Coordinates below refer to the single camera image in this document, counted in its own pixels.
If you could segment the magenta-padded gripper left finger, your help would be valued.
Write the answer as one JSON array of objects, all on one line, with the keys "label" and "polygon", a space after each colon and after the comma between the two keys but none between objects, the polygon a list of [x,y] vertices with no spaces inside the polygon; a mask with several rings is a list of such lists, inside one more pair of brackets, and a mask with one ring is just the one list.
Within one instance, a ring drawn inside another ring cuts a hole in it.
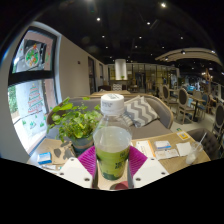
[{"label": "magenta-padded gripper left finger", "polygon": [[58,176],[84,188],[92,188],[97,171],[95,147],[92,146],[78,158],[71,157],[60,169]]}]

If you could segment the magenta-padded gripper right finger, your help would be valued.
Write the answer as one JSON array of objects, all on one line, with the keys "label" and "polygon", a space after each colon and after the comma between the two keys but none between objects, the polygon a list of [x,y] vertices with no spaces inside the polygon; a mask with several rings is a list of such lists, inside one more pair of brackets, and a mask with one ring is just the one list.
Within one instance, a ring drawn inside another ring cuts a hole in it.
[{"label": "magenta-padded gripper right finger", "polygon": [[168,176],[168,171],[153,157],[147,157],[131,146],[128,157],[128,187],[140,188]]}]

